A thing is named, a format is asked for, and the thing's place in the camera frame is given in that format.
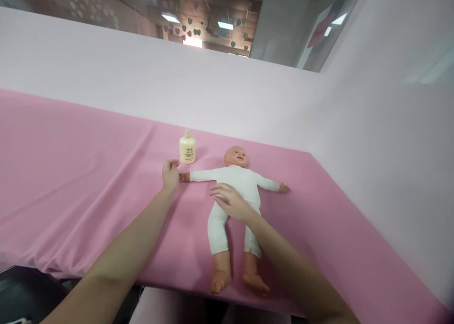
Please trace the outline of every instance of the table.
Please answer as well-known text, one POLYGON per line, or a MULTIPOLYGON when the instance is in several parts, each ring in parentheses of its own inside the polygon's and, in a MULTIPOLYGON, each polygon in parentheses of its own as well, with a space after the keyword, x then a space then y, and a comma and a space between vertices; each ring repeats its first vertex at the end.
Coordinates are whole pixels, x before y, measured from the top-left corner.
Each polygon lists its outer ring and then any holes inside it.
MULTIPOLYGON (((161 167, 178 157, 181 127, 0 90, 0 261, 82 277, 162 187, 161 167)), ((223 166, 233 145, 250 169, 292 192, 260 191, 262 215, 308 255, 363 323, 427 323, 446 309, 305 152, 192 131, 196 162, 223 166)), ((207 220, 214 182, 182 184, 138 283, 207 296, 213 262, 207 220)), ((266 257, 271 288, 255 297, 241 283, 244 224, 229 219, 233 281, 219 299, 302 315, 266 257)))

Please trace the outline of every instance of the yellow bottle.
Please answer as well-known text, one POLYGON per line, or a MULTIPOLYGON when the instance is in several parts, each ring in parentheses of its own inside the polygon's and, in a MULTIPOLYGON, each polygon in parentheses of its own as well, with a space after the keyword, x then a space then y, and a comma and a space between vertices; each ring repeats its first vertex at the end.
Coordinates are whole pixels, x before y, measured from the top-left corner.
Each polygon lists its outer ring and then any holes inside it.
POLYGON ((195 161, 195 139, 191 136, 189 129, 186 129, 184 136, 180 139, 180 162, 191 164, 195 161))

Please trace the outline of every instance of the human hand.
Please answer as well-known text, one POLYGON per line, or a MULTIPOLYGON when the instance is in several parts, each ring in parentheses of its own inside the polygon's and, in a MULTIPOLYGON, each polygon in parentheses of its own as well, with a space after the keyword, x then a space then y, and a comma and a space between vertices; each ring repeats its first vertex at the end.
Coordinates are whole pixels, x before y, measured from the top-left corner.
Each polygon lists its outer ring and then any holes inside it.
POLYGON ((162 167, 162 181, 164 187, 162 189, 175 192, 178 186, 178 170, 176 169, 180 165, 177 159, 171 159, 164 163, 162 167))
POLYGON ((280 188, 278 190, 278 193, 289 193, 290 188, 286 186, 285 184, 280 184, 280 188))
POLYGON ((211 189, 214 200, 229 216, 246 221, 251 215, 257 214, 242 196, 229 184, 217 184, 211 189))

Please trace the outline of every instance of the white bodysuit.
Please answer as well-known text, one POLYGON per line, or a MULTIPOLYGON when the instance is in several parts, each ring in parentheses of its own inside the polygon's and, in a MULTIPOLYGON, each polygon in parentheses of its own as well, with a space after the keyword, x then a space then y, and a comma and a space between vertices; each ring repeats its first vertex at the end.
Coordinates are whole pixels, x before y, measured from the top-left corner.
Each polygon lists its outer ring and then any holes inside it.
MULTIPOLYGON (((227 183, 234 187, 236 191, 247 201, 247 203, 260 214, 260 195, 257 186, 277 192, 280 184, 264 178, 252 170, 240 166, 228 166, 213 170, 202 170, 191 172, 191 181, 216 181, 217 183, 227 183)), ((228 215, 222 208, 214 202, 210 217, 208 218, 208 240, 210 241, 211 254, 228 251, 227 235, 225 224, 228 215)), ((255 256, 262 257, 262 248, 257 242, 257 238, 246 226, 244 236, 244 251, 250 252, 255 256)))

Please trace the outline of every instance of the doll head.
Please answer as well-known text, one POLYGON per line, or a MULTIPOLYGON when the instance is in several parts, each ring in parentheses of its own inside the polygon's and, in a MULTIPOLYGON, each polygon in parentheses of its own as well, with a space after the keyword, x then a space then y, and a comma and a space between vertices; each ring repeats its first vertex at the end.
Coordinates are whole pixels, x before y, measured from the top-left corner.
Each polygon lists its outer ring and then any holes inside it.
POLYGON ((231 147, 226 151, 224 162, 226 166, 246 167, 248 162, 246 151, 239 146, 231 147))

